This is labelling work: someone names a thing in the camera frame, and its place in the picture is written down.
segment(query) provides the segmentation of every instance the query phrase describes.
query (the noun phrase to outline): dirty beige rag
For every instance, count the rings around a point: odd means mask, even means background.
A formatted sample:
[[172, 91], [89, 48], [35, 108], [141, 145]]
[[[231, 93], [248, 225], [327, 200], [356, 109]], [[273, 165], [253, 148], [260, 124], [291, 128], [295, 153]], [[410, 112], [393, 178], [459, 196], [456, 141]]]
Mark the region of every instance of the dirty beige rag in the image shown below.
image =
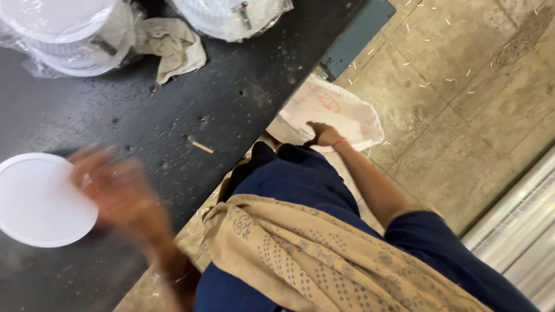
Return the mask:
[[491, 311], [422, 261], [306, 206], [235, 195], [204, 228], [218, 268], [293, 311]]
[[199, 35], [181, 19], [149, 18], [140, 21], [137, 28], [137, 51], [162, 57], [156, 77], [159, 84], [206, 64], [206, 53]]

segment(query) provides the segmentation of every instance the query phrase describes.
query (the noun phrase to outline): person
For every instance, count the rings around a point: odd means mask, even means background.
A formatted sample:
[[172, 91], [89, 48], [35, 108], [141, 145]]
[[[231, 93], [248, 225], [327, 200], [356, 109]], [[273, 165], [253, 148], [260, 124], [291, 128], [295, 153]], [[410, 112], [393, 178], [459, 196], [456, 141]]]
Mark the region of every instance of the person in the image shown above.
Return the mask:
[[[538, 311], [333, 127], [308, 124], [316, 136], [305, 146], [274, 152], [257, 142], [234, 169], [203, 216], [212, 258], [203, 274], [174, 245], [164, 202], [137, 160], [83, 149], [69, 158], [71, 180], [96, 202], [100, 221], [143, 250], [172, 311]], [[383, 236], [360, 219], [314, 144], [337, 151]]]

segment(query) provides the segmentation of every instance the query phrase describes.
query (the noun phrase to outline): wet table surface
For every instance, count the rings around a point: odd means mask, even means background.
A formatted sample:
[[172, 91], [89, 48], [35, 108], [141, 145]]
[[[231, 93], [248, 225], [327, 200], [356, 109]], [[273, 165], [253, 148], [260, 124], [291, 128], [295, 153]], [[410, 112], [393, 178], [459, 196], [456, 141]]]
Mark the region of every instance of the wet table surface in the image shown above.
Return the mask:
[[[38, 79], [0, 48], [0, 160], [106, 142], [137, 157], [183, 227], [244, 155], [368, 0], [302, 0], [262, 36], [203, 37], [208, 62], [157, 87], [147, 56], [94, 78]], [[144, 2], [149, 15], [172, 16]], [[214, 150], [209, 154], [191, 144]], [[116, 233], [40, 249], [0, 232], [0, 310], [111, 311], [147, 263]]]

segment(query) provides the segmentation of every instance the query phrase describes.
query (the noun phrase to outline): blurred hand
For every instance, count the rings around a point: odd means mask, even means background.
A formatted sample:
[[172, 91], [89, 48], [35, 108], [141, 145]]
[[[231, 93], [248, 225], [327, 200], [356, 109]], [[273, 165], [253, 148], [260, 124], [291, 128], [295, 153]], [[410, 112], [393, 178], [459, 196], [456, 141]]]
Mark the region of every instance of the blurred hand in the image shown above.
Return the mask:
[[304, 147], [310, 147], [312, 145], [332, 146], [334, 143], [344, 139], [337, 133], [334, 127], [325, 123], [307, 122], [306, 124], [314, 129], [316, 136], [314, 139], [306, 142]]
[[81, 149], [68, 160], [74, 164], [72, 183], [98, 206], [98, 220], [129, 234], [140, 244], [173, 239], [163, 202], [136, 159], [115, 161], [114, 148]]

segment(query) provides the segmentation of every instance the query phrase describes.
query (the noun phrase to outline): white plastic container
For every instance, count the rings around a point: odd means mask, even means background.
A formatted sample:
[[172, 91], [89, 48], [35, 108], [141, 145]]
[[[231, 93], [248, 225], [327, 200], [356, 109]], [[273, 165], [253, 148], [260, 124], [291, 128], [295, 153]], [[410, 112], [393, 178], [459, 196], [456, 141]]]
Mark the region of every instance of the white plastic container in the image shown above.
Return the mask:
[[228, 42], [258, 34], [286, 11], [291, 0], [168, 0], [193, 28]]
[[133, 12], [123, 0], [0, 0], [0, 19], [31, 54], [69, 76], [108, 72], [135, 43]]
[[84, 237], [98, 208], [69, 181], [62, 157], [29, 153], [0, 164], [0, 230], [36, 247], [59, 247]]

